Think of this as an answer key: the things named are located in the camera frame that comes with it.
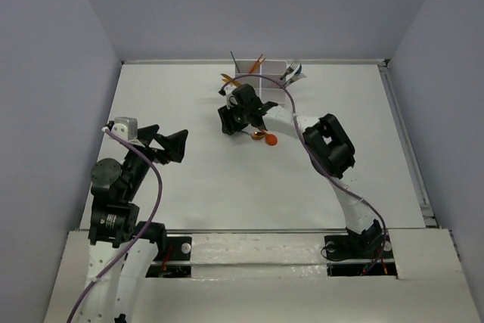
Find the gold knife green handle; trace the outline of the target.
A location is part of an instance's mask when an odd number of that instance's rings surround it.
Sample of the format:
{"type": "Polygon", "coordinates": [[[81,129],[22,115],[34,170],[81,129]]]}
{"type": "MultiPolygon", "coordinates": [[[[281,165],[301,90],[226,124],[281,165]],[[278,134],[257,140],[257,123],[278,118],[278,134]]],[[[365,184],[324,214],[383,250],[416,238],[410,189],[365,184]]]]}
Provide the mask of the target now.
{"type": "Polygon", "coordinates": [[[225,78],[224,78],[224,79],[222,79],[222,81],[223,81],[224,83],[228,83],[228,84],[234,85],[234,86],[236,86],[236,87],[241,86],[241,84],[240,84],[238,81],[234,81],[233,79],[225,79],[225,78]]]}

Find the orange spoon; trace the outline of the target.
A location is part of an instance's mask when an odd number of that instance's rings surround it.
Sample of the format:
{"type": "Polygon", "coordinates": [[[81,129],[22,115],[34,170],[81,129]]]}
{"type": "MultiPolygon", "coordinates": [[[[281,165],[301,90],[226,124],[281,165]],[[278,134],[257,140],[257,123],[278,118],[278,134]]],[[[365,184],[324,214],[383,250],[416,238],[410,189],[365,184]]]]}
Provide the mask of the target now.
{"type": "Polygon", "coordinates": [[[267,145],[273,147],[278,143],[278,138],[275,134],[272,134],[265,129],[261,129],[260,132],[264,135],[265,143],[267,145]]]}

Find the red-orange chopstick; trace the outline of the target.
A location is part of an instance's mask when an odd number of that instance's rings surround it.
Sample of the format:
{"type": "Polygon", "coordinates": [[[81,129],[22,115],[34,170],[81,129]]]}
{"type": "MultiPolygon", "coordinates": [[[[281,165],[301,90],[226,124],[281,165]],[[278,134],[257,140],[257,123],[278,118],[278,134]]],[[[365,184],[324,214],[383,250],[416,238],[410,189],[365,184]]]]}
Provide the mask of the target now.
{"type": "Polygon", "coordinates": [[[263,62],[262,57],[263,57],[263,54],[261,54],[261,55],[260,55],[260,56],[259,56],[259,57],[256,59],[256,61],[254,62],[254,64],[253,64],[253,65],[252,65],[252,67],[250,68],[249,73],[254,73],[254,72],[255,72],[255,71],[258,69],[258,67],[260,66],[260,64],[263,62]]]}
{"type": "Polygon", "coordinates": [[[265,62],[265,58],[258,59],[252,66],[250,72],[251,73],[257,73],[262,69],[262,65],[265,62]]]}

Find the teal chopstick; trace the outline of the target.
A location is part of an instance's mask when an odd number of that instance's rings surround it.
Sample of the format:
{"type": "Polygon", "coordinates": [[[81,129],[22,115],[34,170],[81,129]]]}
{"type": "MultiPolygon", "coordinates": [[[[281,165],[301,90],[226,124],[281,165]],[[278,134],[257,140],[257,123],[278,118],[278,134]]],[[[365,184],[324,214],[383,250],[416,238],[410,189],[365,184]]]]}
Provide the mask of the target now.
{"type": "Polygon", "coordinates": [[[234,56],[233,51],[230,51],[230,55],[231,55],[231,59],[232,59],[232,60],[233,60],[233,62],[234,62],[234,66],[235,66],[235,69],[236,69],[236,73],[240,73],[240,68],[239,68],[239,66],[238,66],[238,62],[237,62],[236,57],[234,56]]]}

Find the silver fork teal handle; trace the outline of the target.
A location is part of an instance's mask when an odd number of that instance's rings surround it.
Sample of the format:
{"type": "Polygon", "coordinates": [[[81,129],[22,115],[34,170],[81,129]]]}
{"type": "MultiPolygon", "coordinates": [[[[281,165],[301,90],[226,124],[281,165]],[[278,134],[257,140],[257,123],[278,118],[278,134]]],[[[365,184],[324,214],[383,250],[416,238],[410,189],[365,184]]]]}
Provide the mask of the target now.
{"type": "Polygon", "coordinates": [[[295,74],[293,75],[289,80],[287,80],[285,83],[284,83],[284,86],[285,87],[288,87],[289,85],[292,85],[294,84],[295,82],[297,82],[298,80],[300,79],[305,79],[306,78],[306,75],[303,74],[303,73],[298,73],[298,74],[295,74]]]}

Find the blue metal fork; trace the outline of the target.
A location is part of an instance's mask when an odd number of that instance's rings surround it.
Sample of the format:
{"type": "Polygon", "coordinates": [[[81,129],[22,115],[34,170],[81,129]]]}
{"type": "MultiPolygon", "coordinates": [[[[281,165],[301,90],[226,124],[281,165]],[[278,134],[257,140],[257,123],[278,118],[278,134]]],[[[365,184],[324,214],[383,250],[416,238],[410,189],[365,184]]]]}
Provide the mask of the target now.
{"type": "Polygon", "coordinates": [[[303,66],[302,66],[302,64],[300,64],[299,68],[294,73],[293,78],[295,80],[299,80],[299,79],[306,78],[306,75],[303,73],[303,66]]]}

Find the silver fork pink handle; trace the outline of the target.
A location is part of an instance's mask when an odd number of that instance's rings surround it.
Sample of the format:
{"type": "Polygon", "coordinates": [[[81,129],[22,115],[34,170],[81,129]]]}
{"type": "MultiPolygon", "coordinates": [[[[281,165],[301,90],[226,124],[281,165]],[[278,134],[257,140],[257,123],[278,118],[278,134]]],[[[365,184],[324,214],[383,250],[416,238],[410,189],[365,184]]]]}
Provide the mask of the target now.
{"type": "Polygon", "coordinates": [[[285,72],[280,76],[280,80],[286,79],[287,76],[295,73],[301,66],[301,62],[298,59],[292,61],[292,63],[287,67],[285,72]]]}

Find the orange plastic knife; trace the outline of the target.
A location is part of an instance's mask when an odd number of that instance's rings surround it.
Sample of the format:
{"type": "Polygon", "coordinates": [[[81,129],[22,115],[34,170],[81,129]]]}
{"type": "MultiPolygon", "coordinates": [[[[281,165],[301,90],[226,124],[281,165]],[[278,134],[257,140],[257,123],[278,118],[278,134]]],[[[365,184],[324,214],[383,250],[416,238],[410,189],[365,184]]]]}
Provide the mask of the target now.
{"type": "Polygon", "coordinates": [[[227,75],[227,74],[225,74],[225,73],[221,73],[221,75],[222,75],[222,77],[223,77],[224,79],[227,79],[227,80],[229,80],[229,81],[231,81],[231,80],[232,80],[232,77],[231,77],[231,76],[229,76],[229,75],[227,75]]]}

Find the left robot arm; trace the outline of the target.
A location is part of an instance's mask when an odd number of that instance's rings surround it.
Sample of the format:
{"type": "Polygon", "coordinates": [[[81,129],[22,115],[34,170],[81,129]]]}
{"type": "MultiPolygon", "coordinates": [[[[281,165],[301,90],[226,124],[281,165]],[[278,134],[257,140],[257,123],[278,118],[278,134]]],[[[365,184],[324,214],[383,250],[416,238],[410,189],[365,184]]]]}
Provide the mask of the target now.
{"type": "Polygon", "coordinates": [[[182,162],[188,131],[165,136],[159,128],[140,128],[130,117],[117,117],[102,128],[128,152],[122,162],[99,160],[90,172],[88,271],[69,322],[131,322],[151,263],[169,251],[166,227],[154,221],[163,193],[157,166],[182,162]],[[141,221],[134,199],[148,172],[157,179],[157,195],[147,220],[141,221]]]}

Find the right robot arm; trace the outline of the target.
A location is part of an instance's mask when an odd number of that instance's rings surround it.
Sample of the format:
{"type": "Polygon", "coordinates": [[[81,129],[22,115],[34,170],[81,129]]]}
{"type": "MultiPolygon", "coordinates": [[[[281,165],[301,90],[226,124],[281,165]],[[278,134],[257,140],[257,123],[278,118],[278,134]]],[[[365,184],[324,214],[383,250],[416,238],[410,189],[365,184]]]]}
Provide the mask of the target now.
{"type": "Polygon", "coordinates": [[[355,165],[355,147],[333,114],[303,116],[276,102],[264,103],[248,84],[236,87],[226,83],[219,94],[225,97],[225,105],[218,113],[226,135],[252,126],[261,132],[276,132],[301,141],[315,170],[333,187],[343,211],[348,247],[354,255],[366,256],[383,243],[386,227],[382,217],[343,181],[343,174],[355,165]]]}

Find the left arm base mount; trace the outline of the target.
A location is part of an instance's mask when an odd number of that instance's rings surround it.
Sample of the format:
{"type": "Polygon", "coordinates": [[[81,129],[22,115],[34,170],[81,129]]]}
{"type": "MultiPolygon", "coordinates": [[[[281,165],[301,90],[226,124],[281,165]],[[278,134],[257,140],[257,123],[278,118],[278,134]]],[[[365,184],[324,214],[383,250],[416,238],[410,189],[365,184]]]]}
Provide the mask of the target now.
{"type": "Polygon", "coordinates": [[[145,272],[146,278],[190,278],[192,237],[168,235],[159,244],[155,238],[141,237],[127,254],[124,268],[132,276],[145,272]]]}

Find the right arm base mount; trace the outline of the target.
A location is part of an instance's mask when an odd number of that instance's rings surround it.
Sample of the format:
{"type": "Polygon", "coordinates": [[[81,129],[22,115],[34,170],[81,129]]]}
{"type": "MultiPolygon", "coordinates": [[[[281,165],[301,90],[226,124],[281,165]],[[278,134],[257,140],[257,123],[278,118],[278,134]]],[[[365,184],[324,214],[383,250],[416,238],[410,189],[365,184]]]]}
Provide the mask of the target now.
{"type": "Polygon", "coordinates": [[[320,254],[326,261],[329,277],[393,276],[398,275],[389,237],[380,256],[381,243],[366,251],[356,251],[343,234],[327,235],[320,254]]]}

